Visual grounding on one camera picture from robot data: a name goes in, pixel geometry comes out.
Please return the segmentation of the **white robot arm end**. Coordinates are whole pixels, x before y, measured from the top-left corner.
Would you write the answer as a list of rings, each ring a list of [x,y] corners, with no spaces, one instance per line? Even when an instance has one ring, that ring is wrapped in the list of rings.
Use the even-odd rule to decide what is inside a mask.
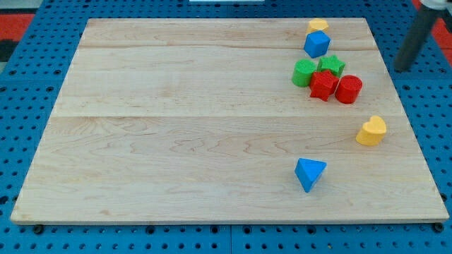
[[[435,11],[451,10],[451,0],[420,0],[420,3]]]

